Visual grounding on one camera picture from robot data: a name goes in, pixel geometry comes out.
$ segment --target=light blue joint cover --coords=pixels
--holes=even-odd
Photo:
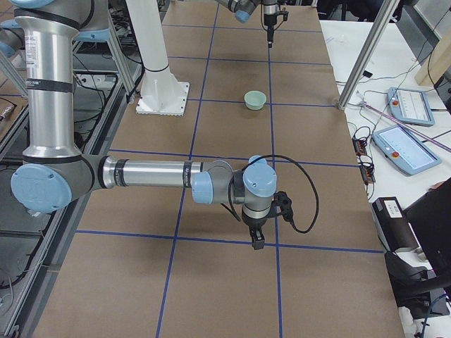
[[[211,204],[213,202],[213,182],[208,172],[197,173],[193,176],[192,199],[196,203]]]
[[[55,0],[9,0],[13,5],[21,8],[41,8]]]
[[[25,164],[11,177],[14,196],[26,208],[52,213],[72,201],[66,180],[55,170],[41,164]]]
[[[260,156],[253,156],[249,163]],[[246,189],[257,197],[273,196],[277,188],[277,175],[274,169],[263,158],[247,167],[242,176]]]
[[[5,44],[4,42],[1,42],[1,41],[0,41],[0,51],[3,54],[5,54],[5,56],[7,58],[12,57],[16,53],[16,51],[14,50],[13,47],[11,47],[11,46],[9,46],[9,45]]]
[[[104,30],[85,30],[78,33],[74,40],[81,42],[107,42],[109,38],[110,29],[106,28]]]
[[[9,30],[17,30],[22,28],[14,19],[5,20],[0,23],[1,28],[8,28]]]
[[[246,23],[249,20],[250,15],[248,12],[239,10],[235,12],[235,18],[241,23]]]

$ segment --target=white label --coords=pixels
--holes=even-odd
[[[396,201],[384,201],[388,214],[391,218],[402,218],[400,209],[397,207]]]
[[[27,68],[37,67],[37,37],[28,35],[25,37],[25,55],[27,59]]]

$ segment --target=brown table surface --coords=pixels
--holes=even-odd
[[[191,84],[185,115],[129,106],[110,154],[236,168],[291,156],[319,191],[311,233],[268,221],[254,251],[243,223],[189,190],[95,192],[34,337],[404,336],[316,11],[288,10],[268,51],[258,13],[241,25],[216,4],[171,3],[163,31],[172,73]],[[244,107],[249,90],[267,95],[262,110]],[[306,228],[308,182],[275,167]]]

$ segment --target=green bowl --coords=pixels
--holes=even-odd
[[[252,111],[258,111],[263,108],[266,103],[266,95],[258,90],[252,90],[245,94],[246,107]]]

